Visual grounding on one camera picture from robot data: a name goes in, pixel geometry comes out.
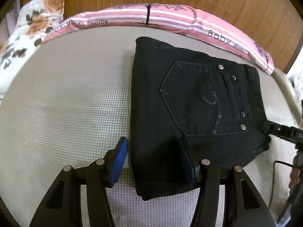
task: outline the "wooden headboard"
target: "wooden headboard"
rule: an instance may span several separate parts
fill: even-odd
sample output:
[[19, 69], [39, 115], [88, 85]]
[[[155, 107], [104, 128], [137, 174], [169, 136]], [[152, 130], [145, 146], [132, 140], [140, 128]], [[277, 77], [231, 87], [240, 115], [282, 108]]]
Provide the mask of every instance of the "wooden headboard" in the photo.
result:
[[[21, 0], [22, 4], [30, 0]], [[186, 4], [236, 26], [267, 50], [284, 70], [303, 34], [303, 21], [289, 0], [66, 0], [65, 18], [83, 11], [130, 3]]]

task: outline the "beige mattress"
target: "beige mattress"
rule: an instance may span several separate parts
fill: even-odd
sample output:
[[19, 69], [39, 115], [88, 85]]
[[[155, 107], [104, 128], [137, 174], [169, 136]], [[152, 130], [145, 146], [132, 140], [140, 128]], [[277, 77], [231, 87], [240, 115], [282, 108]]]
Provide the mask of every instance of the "beige mattress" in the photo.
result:
[[[0, 195], [22, 227], [29, 226], [62, 167], [87, 166], [115, 147], [120, 136], [129, 138], [131, 68], [139, 36], [250, 65], [198, 40], [143, 27], [86, 29], [42, 45], [16, 76], [0, 106]], [[258, 72], [267, 118], [295, 125], [274, 78]], [[292, 163], [295, 153], [294, 145], [273, 137], [270, 150], [245, 167], [266, 203], [273, 161]], [[277, 166], [271, 208], [275, 219], [287, 199], [289, 173], [289, 168]], [[194, 190], [142, 201], [136, 195], [129, 157], [120, 181], [107, 193], [117, 227], [187, 227], [198, 197]], [[222, 224], [223, 186], [220, 196], [217, 226]], [[82, 216], [84, 226], [89, 226], [84, 199], [85, 188]]]

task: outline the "metal screw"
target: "metal screw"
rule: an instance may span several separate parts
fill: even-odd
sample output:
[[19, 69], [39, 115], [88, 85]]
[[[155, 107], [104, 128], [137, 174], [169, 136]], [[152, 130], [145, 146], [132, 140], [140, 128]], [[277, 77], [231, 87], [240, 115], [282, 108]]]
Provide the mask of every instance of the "metal screw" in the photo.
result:
[[235, 170], [236, 172], [241, 172], [241, 171], [242, 171], [242, 167], [240, 167], [240, 166], [235, 166], [235, 167], [234, 167], [234, 170]]
[[103, 165], [104, 163], [105, 163], [104, 159], [98, 159], [98, 160], [96, 161], [96, 164], [97, 164], [97, 165]]
[[72, 167], [70, 165], [63, 167], [63, 170], [66, 172], [70, 171], [71, 169], [72, 169]]
[[208, 159], [203, 159], [202, 161], [202, 164], [208, 166], [210, 164], [210, 161]]

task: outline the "wire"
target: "wire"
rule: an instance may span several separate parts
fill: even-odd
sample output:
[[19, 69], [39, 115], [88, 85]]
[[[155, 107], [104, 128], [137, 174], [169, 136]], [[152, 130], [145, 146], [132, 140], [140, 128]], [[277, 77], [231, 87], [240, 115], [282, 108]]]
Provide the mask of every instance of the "wire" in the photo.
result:
[[289, 163], [286, 163], [286, 162], [283, 162], [283, 161], [279, 161], [279, 160], [275, 160], [274, 161], [274, 172], [273, 172], [273, 176], [272, 176], [272, 192], [270, 194], [270, 200], [269, 200], [269, 204], [268, 204], [268, 209], [270, 208], [271, 204], [272, 204], [272, 197], [274, 195], [274, 185], [275, 185], [275, 164], [276, 163], [279, 163], [279, 164], [282, 164], [282, 165], [285, 165], [285, 166], [289, 166], [291, 168], [295, 168], [295, 169], [302, 169], [303, 166], [295, 166], [295, 165], [292, 165], [292, 164], [289, 164]]

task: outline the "black jeans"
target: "black jeans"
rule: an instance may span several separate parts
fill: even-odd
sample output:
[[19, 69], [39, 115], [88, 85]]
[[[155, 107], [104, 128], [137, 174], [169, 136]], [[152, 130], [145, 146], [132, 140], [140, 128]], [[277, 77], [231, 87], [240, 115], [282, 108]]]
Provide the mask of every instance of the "black jeans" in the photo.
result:
[[136, 44], [130, 147], [143, 200], [193, 189], [180, 163], [180, 137], [225, 168], [245, 166], [269, 148], [255, 68], [152, 38]]

